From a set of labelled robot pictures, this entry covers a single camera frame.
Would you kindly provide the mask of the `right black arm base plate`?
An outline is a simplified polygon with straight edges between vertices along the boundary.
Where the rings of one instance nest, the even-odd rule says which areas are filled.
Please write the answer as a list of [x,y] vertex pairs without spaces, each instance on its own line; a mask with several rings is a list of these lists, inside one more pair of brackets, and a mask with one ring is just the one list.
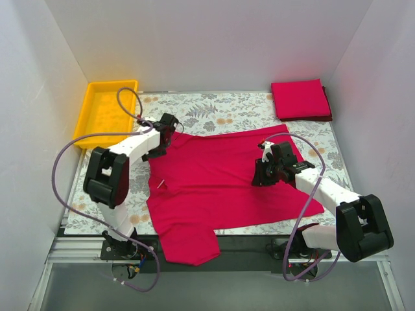
[[[288,246],[287,239],[272,239],[271,242],[265,246],[265,251],[276,260],[282,260],[285,254],[285,250]],[[324,254],[324,249],[311,249],[303,245],[301,242],[293,241],[289,248],[289,259],[305,259],[314,260]]]

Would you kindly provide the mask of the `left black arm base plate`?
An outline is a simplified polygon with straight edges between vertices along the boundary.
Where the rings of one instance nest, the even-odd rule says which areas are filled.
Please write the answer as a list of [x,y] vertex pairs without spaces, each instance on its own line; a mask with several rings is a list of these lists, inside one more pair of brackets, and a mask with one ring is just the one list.
[[141,260],[146,257],[153,260],[154,256],[150,251],[135,242],[118,241],[109,235],[104,237],[101,247],[101,260]]

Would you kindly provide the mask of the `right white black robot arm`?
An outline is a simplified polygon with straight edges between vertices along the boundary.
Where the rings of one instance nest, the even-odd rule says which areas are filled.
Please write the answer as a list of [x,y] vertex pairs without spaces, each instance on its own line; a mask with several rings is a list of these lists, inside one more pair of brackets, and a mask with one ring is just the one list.
[[342,253],[350,262],[390,249],[394,238],[381,200],[373,195],[352,192],[323,175],[308,161],[298,161],[291,144],[264,141],[255,161],[252,185],[257,187],[286,183],[310,195],[334,217],[334,225],[311,224],[294,231],[294,252],[311,256],[316,249]]

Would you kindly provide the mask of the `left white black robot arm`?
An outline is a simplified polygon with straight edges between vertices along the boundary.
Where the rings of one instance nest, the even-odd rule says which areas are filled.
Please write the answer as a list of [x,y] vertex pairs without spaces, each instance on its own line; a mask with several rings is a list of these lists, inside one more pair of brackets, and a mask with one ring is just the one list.
[[97,204],[106,222],[102,236],[124,259],[138,252],[137,231],[129,219],[125,200],[130,190],[130,170],[139,160],[148,161],[167,154],[179,120],[164,113],[159,121],[139,122],[139,130],[121,142],[96,147],[91,152],[83,189]]

